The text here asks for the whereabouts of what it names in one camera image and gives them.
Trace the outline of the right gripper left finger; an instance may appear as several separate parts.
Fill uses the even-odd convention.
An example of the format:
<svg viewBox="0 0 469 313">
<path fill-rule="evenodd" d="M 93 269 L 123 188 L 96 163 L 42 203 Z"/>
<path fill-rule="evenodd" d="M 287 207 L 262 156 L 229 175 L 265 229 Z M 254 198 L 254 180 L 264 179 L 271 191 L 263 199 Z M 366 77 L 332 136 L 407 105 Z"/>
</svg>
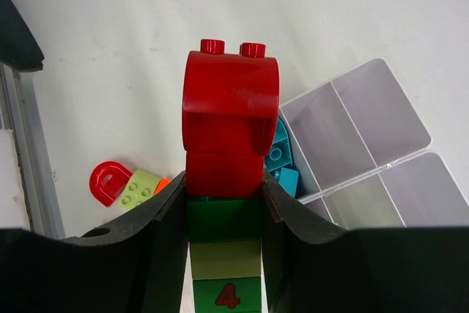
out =
<svg viewBox="0 0 469 313">
<path fill-rule="evenodd" d="M 80 237 L 1 231 L 3 312 L 178 312 L 188 252 L 185 177 Z"/>
</svg>

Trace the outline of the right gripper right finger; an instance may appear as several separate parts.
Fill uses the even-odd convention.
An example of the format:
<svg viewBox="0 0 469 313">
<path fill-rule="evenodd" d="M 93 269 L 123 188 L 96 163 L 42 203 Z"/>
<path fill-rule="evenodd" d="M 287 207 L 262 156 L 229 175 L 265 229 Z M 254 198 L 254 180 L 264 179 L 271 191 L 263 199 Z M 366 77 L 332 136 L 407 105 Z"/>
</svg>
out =
<svg viewBox="0 0 469 313">
<path fill-rule="evenodd" d="M 348 231 L 264 174 L 262 259 L 270 312 L 466 312 L 468 229 Z"/>
</svg>

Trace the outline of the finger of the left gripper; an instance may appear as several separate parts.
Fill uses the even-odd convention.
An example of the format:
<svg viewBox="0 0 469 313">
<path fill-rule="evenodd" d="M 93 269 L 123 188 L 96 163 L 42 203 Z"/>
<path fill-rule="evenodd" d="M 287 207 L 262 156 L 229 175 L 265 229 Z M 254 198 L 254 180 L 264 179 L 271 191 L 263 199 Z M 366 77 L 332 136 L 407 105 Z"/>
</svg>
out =
<svg viewBox="0 0 469 313">
<path fill-rule="evenodd" d="M 44 55 L 12 0 L 1 0 L 1 63 L 16 71 L 40 71 Z"/>
</svg>

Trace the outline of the teal square lego brick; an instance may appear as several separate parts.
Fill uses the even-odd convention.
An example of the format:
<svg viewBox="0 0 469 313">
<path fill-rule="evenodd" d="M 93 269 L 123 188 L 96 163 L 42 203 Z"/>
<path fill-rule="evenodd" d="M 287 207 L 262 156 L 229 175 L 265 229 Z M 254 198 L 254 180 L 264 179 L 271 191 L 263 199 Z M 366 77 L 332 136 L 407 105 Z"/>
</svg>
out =
<svg viewBox="0 0 469 313">
<path fill-rule="evenodd" d="M 300 177 L 297 170 L 282 167 L 275 170 L 273 176 L 292 198 L 296 197 Z"/>
</svg>

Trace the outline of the teal curved lego brick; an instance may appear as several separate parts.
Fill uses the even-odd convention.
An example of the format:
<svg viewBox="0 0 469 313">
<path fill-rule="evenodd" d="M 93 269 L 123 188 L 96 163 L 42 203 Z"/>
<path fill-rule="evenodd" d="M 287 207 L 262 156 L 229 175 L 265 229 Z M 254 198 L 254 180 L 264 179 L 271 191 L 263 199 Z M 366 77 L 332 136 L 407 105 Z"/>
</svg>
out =
<svg viewBox="0 0 469 313">
<path fill-rule="evenodd" d="M 289 168 L 293 165 L 289 134 L 279 117 L 276 125 L 272 147 L 265 157 L 265 168 L 268 172 L 274 173 L 281 168 Z"/>
</svg>

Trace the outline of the red arch duplo brick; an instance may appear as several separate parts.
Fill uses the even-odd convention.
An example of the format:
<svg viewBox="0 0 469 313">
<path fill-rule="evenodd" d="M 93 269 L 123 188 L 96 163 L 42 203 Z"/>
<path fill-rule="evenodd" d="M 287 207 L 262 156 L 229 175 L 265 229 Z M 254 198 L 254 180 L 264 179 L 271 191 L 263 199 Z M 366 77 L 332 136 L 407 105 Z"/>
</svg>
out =
<svg viewBox="0 0 469 313">
<path fill-rule="evenodd" d="M 270 150 L 279 104 L 279 69 L 261 43 L 225 51 L 203 39 L 188 54 L 182 96 L 182 140 L 188 152 L 254 155 Z"/>
</svg>

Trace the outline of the green and red duplo stack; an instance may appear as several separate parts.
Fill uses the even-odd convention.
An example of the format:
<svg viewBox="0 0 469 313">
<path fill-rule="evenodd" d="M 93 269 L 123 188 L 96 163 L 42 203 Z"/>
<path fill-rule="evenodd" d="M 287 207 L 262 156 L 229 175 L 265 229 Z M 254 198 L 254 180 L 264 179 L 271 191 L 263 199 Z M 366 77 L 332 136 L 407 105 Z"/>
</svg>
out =
<svg viewBox="0 0 469 313">
<path fill-rule="evenodd" d="M 188 152 L 188 237 L 196 312 L 260 312 L 263 158 Z"/>
</svg>

